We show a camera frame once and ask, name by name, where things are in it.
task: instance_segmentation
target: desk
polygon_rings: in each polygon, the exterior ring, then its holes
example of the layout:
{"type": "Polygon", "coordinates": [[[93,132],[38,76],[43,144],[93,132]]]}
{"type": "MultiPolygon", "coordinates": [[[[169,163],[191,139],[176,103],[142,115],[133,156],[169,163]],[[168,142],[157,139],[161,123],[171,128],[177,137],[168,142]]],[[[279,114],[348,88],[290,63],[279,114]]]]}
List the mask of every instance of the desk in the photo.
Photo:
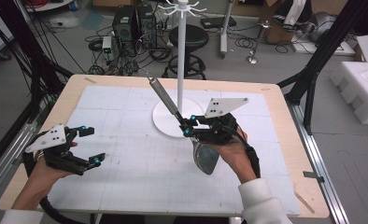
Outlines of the desk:
{"type": "MultiPolygon", "coordinates": [[[[161,78],[160,81],[166,89],[177,88],[175,79],[161,78]]],[[[72,76],[41,131],[46,131],[59,122],[66,123],[75,110],[82,92],[89,85],[149,88],[149,82],[144,77],[72,76]]],[[[329,210],[317,180],[304,177],[303,171],[312,171],[312,167],[280,88],[275,84],[189,79],[184,81],[184,89],[186,90],[203,90],[205,87],[213,91],[242,91],[263,94],[300,205],[301,215],[299,217],[327,217],[329,210]]],[[[26,179],[24,169],[20,167],[0,199],[0,209],[8,209],[13,204],[26,179]]]]}

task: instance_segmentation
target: stand base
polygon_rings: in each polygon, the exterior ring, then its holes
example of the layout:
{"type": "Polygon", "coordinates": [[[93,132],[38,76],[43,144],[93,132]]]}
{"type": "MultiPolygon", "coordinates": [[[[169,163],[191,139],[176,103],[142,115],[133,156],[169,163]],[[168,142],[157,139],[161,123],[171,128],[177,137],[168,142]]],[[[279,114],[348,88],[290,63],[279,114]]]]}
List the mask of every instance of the stand base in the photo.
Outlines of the stand base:
{"type": "Polygon", "coordinates": [[[256,57],[253,57],[253,56],[247,56],[246,62],[248,62],[248,63],[257,63],[258,59],[256,57]]]}
{"type": "MultiPolygon", "coordinates": [[[[183,118],[189,118],[191,115],[203,115],[205,111],[199,103],[192,99],[183,98],[183,111],[181,113],[183,118]]],[[[173,116],[166,108],[163,102],[159,102],[152,111],[152,120],[159,131],[171,137],[184,137],[183,132],[178,126],[179,123],[175,116],[173,116]]]]}

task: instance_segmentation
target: stool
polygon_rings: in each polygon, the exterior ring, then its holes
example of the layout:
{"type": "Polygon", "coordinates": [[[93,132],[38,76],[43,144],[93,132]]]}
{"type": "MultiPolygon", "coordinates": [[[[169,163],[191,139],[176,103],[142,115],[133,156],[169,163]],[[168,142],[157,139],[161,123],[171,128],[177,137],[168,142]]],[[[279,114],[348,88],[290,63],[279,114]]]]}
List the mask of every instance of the stool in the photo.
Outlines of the stool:
{"type": "MultiPolygon", "coordinates": [[[[207,44],[208,39],[208,34],[204,29],[194,25],[186,26],[184,77],[200,75],[202,76],[203,80],[206,80],[204,74],[206,66],[204,61],[191,53],[204,47],[207,44]]],[[[178,27],[175,27],[169,33],[169,40],[174,46],[178,46],[178,27]]],[[[168,70],[172,71],[174,74],[177,74],[177,56],[173,57],[169,61],[167,67],[164,69],[162,77],[168,77],[168,70]]]]}

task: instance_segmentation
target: electronic equipment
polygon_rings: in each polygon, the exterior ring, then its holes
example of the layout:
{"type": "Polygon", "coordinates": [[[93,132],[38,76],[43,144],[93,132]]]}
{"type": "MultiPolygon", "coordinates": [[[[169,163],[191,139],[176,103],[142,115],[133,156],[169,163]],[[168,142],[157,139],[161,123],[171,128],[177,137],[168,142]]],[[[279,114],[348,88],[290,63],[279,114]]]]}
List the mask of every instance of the electronic equipment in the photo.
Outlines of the electronic equipment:
{"type": "Polygon", "coordinates": [[[140,4],[137,7],[140,34],[145,49],[157,48],[156,18],[151,4],[140,4]]]}
{"type": "Polygon", "coordinates": [[[303,25],[302,32],[308,35],[310,40],[318,43],[333,26],[335,20],[336,17],[327,12],[318,12],[312,15],[312,18],[303,25]]]}
{"type": "Polygon", "coordinates": [[[112,40],[111,40],[111,36],[104,36],[103,37],[103,54],[105,55],[105,59],[108,62],[111,62],[114,60],[114,53],[113,53],[113,49],[112,49],[112,40]]]}
{"type": "Polygon", "coordinates": [[[137,17],[134,6],[118,6],[112,22],[121,56],[136,55],[135,44],[139,38],[137,17]]]}
{"type": "MultiPolygon", "coordinates": [[[[204,29],[212,29],[212,28],[222,28],[224,25],[225,17],[215,17],[215,18],[206,18],[201,19],[201,24],[204,29]]],[[[236,21],[234,18],[230,17],[228,20],[228,26],[233,27],[236,25],[236,21]]]]}

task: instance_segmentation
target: metal frame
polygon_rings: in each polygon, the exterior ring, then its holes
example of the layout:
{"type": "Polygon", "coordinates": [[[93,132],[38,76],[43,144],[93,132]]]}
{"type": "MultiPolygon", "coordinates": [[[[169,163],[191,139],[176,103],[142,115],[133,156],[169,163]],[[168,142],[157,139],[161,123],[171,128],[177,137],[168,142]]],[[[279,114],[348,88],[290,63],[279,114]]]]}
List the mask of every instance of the metal frame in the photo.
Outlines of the metal frame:
{"type": "Polygon", "coordinates": [[[299,105],[307,92],[304,126],[308,134],[312,134],[310,126],[318,75],[367,8],[368,0],[348,0],[305,68],[300,73],[277,83],[280,88],[295,83],[290,92],[285,94],[286,100],[294,105],[299,105]]]}
{"type": "Polygon", "coordinates": [[[333,219],[338,224],[349,223],[349,221],[318,151],[316,141],[312,136],[312,109],[316,82],[321,69],[330,60],[347,33],[356,24],[361,15],[365,13],[367,8],[368,0],[348,0],[330,31],[321,40],[318,49],[306,67],[300,73],[277,83],[280,88],[294,83],[290,92],[285,94],[285,98],[290,112],[295,118],[294,121],[296,122],[298,132],[302,137],[306,153],[316,173],[316,178],[329,205],[333,219]],[[303,113],[300,102],[306,92],[305,112],[303,113]]]}
{"type": "Polygon", "coordinates": [[[21,152],[36,133],[37,126],[38,123],[36,119],[33,119],[32,122],[27,120],[27,122],[21,126],[21,129],[18,130],[18,134],[10,141],[10,145],[7,147],[6,152],[0,157],[0,184],[11,168],[18,165],[20,162],[18,159],[20,158],[21,152]]]}
{"type": "Polygon", "coordinates": [[[316,173],[318,183],[323,191],[324,198],[329,205],[330,212],[335,220],[335,223],[349,223],[347,220],[347,214],[344,210],[341,201],[339,200],[338,194],[335,191],[333,182],[330,179],[329,172],[324,164],[324,161],[318,151],[313,135],[307,133],[307,130],[302,123],[304,122],[304,112],[299,105],[288,104],[289,110],[292,116],[295,118],[294,122],[297,125],[299,134],[302,137],[307,156],[311,161],[313,170],[316,173]]]}

